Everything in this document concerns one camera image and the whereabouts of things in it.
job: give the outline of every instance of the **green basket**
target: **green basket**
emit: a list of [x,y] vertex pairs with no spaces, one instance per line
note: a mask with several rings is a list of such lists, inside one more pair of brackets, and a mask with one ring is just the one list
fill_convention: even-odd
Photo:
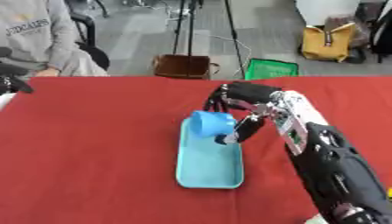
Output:
[[299,76],[298,64],[272,59],[252,59],[245,74],[246,81]]

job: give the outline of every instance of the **brown basket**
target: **brown basket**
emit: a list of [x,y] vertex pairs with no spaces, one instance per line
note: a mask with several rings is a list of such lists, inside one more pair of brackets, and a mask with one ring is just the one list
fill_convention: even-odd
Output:
[[191,56],[166,54],[157,56],[153,61],[154,74],[156,76],[183,78],[183,79],[202,79],[209,80],[210,66],[219,65],[211,63],[208,56]]

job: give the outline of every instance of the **metal stand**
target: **metal stand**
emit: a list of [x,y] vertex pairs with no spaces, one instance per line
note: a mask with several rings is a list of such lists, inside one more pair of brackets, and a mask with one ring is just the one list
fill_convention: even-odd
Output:
[[[241,68],[241,75],[242,78],[245,78],[245,71],[242,66],[242,57],[240,53],[240,47],[238,46],[238,35],[237,31],[235,30],[235,25],[233,21],[233,14],[230,8],[230,3],[229,0],[224,0],[225,1],[225,9],[227,12],[227,19],[230,25],[231,29],[231,35],[233,37],[234,41],[234,47],[237,53],[237,58],[238,62],[240,63],[240,68]],[[192,51],[193,51],[193,27],[194,27],[194,11],[196,10],[196,5],[199,3],[200,8],[204,4],[204,0],[191,0],[189,10],[190,10],[190,24],[189,24],[189,37],[188,37],[188,56],[189,56],[189,68],[191,68],[191,60],[192,60]],[[178,50],[178,45],[179,45],[179,34],[181,32],[181,25],[183,21],[183,14],[184,14],[184,8],[185,8],[186,0],[181,0],[180,6],[179,6],[179,18],[178,18],[178,23],[177,23],[177,28],[174,31],[176,34],[176,38],[174,40],[174,48],[173,48],[173,54],[177,53]]]
[[101,10],[102,10],[102,15],[104,18],[108,18],[109,17],[109,12],[106,9],[105,4],[101,1],[101,0],[95,0],[95,2],[100,6]]

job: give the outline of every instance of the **gray sweatshirt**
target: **gray sweatshirt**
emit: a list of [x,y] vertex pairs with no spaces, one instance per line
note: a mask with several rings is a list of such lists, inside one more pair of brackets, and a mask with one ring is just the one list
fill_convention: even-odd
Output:
[[13,53],[3,62],[60,71],[77,48],[64,0],[0,0],[0,46]]

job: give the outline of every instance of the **white cable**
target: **white cable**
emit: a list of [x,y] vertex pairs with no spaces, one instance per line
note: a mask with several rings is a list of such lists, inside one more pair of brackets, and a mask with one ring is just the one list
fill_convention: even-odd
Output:
[[[224,39],[224,40],[228,40],[228,41],[233,41],[234,40],[232,38],[224,38],[221,36],[215,36],[215,35],[209,35],[209,34],[201,34],[201,33],[197,33],[195,32],[195,35],[200,35],[200,36],[207,36],[207,37],[211,37],[211,38],[217,38],[217,39]],[[245,44],[243,44],[241,41],[239,41],[238,39],[236,40],[238,44],[240,44],[243,48],[248,50],[248,57],[245,59],[245,61],[243,62],[243,64],[241,65],[243,70],[245,71],[246,68],[245,66],[248,64],[248,62],[250,61],[250,58],[252,57],[252,49],[248,46],[246,46]],[[241,68],[238,68],[235,72],[233,77],[235,77],[239,72],[241,71]]]

